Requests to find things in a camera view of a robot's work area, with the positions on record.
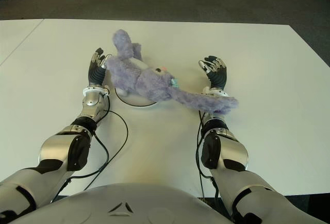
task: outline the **purple plush toy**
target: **purple plush toy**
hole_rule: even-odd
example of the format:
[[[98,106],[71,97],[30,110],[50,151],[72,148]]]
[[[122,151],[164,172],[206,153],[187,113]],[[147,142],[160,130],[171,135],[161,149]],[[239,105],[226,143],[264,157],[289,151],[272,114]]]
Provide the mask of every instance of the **purple plush toy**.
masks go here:
[[[150,68],[142,62],[141,45],[132,43],[124,30],[113,36],[117,56],[107,59],[111,81],[121,93],[136,93],[159,102],[174,99],[186,107],[204,112],[228,113],[238,102],[232,97],[188,93],[178,88],[175,78],[167,71]]]

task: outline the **floor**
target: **floor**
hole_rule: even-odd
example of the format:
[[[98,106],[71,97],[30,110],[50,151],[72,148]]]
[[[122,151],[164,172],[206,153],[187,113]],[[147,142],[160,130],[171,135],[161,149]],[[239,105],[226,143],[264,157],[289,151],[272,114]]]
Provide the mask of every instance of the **floor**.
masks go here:
[[[0,20],[36,18],[288,24],[330,65],[330,0],[0,2]]]

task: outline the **black cable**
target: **black cable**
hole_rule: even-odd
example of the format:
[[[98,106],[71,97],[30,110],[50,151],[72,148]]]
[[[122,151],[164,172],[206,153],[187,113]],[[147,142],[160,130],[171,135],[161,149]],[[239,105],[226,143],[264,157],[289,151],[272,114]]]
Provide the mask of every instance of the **black cable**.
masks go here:
[[[83,179],[83,178],[88,178],[90,176],[93,176],[95,174],[97,174],[98,172],[100,172],[101,170],[103,170],[102,168],[104,168],[107,165],[107,162],[109,161],[109,151],[106,148],[106,146],[101,142],[101,140],[97,137],[97,135],[95,134],[95,132],[93,132],[93,135],[95,136],[96,140],[98,141],[98,143],[103,147],[103,149],[105,150],[106,156],[107,156],[107,160],[105,161],[105,163],[96,171],[94,171],[93,173],[90,174],[86,174],[86,175],[82,175],[82,176],[71,176],[69,178],[67,178],[67,180],[65,181],[65,183],[62,185],[62,187],[60,188],[60,190],[57,192],[57,194],[55,195],[55,197],[52,199],[52,202],[55,200],[55,198],[60,194],[60,192],[69,184],[71,183],[72,179]]]
[[[200,136],[201,127],[203,128],[203,118],[205,116],[205,113],[203,114],[203,116],[201,115],[201,112],[200,111],[198,111],[198,113],[199,113],[199,116],[200,116],[200,126],[198,128],[198,133],[197,133],[196,164],[197,164],[197,168],[198,168],[199,173],[200,173],[200,182],[201,182],[201,189],[202,189],[203,199],[205,200],[203,183],[202,183],[202,176],[204,178],[206,178],[206,179],[210,179],[211,182],[212,182],[212,184],[213,184],[213,186],[214,186],[214,188],[216,189],[216,194],[214,196],[214,202],[215,202],[215,208],[216,208],[216,210],[219,210],[220,209],[219,201],[218,201],[219,189],[218,189],[217,183],[216,183],[214,177],[204,175],[203,172],[202,172],[202,170],[201,170],[201,167],[200,167],[199,149],[200,149],[200,146],[202,144],[203,137],[201,137],[201,139],[199,140],[199,136]]]
[[[117,113],[113,112],[113,111],[110,111],[112,112],[113,114],[117,115],[125,124],[126,126],[126,139],[123,143],[123,145],[120,147],[120,149],[117,151],[117,153],[114,154],[114,156],[107,162],[107,164],[98,172],[98,174],[95,176],[95,178],[87,185],[87,187],[84,189],[87,190],[91,184],[97,179],[97,177],[102,173],[102,171],[109,165],[109,163],[118,155],[118,153],[122,150],[122,148],[125,146],[126,142],[127,142],[127,139],[128,139],[128,126],[127,126],[127,123],[125,122],[125,120]]]
[[[198,149],[198,143],[199,143],[199,135],[200,135],[200,130],[201,130],[202,123],[200,123],[200,126],[198,127],[198,132],[197,132],[197,149]],[[202,182],[202,175],[200,174],[200,183],[201,183],[201,189],[202,189],[202,196],[203,196],[203,201],[205,202],[205,194],[204,194],[204,188],[203,188],[203,182]]]
[[[108,113],[110,112],[110,98],[109,98],[109,95],[107,95],[107,98],[108,98],[108,110],[106,110],[106,113],[104,114],[104,116],[101,117],[100,120],[96,122],[97,124],[99,122],[101,122],[101,120],[104,119],[108,115]]]
[[[118,97],[118,99],[121,100],[121,102],[124,102],[125,104],[127,104],[127,105],[129,105],[129,106],[131,106],[131,107],[150,107],[150,106],[154,105],[155,103],[157,103],[157,102],[154,102],[154,103],[151,103],[151,104],[149,104],[149,105],[145,105],[145,106],[132,105],[132,104],[129,104],[129,103],[123,101],[123,100],[118,96],[117,91],[116,91],[116,88],[114,88],[114,92],[115,92],[116,96]]]

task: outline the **white table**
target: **white table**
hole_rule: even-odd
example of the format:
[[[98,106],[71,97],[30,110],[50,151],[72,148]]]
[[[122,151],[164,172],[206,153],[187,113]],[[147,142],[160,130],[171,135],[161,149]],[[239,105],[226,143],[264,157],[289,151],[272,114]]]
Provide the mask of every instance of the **white table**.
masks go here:
[[[240,107],[226,118],[250,156],[254,171],[284,195],[330,192],[330,69],[291,29],[282,25],[44,20],[0,67],[1,178],[37,165],[43,141],[70,124],[81,110],[92,53],[116,53],[119,28],[142,44],[145,61],[166,66],[182,89],[208,85],[198,60],[221,57],[228,66],[226,91]],[[111,97],[112,110],[129,127],[119,156],[93,186],[148,182],[201,196],[194,161],[198,114],[174,101],[134,109]],[[97,131],[114,154],[125,128],[110,114]],[[104,161],[92,142],[89,173]],[[82,190],[75,180],[62,194]],[[206,196],[214,189],[204,181]]]
[[[0,22],[0,65],[41,22],[42,19]]]

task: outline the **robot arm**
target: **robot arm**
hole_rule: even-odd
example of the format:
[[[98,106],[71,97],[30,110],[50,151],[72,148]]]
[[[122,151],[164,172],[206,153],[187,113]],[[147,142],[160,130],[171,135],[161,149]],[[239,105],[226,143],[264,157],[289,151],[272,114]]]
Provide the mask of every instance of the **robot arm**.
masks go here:
[[[43,143],[37,167],[19,170],[0,182],[1,224],[49,204],[67,178],[86,165],[91,139],[110,105],[109,90],[102,86],[102,53],[98,49],[92,56],[89,86],[84,89],[83,108],[77,119]]]
[[[204,93],[225,96],[226,65],[213,56],[205,60],[200,66],[212,88],[204,89]],[[324,223],[297,209],[259,175],[246,170],[248,152],[230,132],[222,115],[207,113],[202,127],[201,160],[210,169],[234,223]]]

